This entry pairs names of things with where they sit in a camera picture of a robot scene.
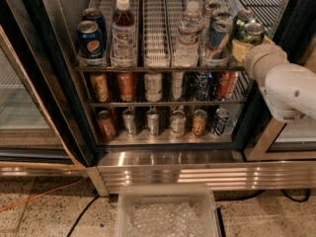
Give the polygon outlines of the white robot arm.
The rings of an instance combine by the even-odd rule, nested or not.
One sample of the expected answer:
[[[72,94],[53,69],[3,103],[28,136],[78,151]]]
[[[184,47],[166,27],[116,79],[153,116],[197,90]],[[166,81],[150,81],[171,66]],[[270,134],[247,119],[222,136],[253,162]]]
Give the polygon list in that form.
[[[266,41],[258,45],[234,39],[233,57],[258,84],[272,116],[289,123],[305,116],[316,119],[316,74],[290,63],[278,45]]]

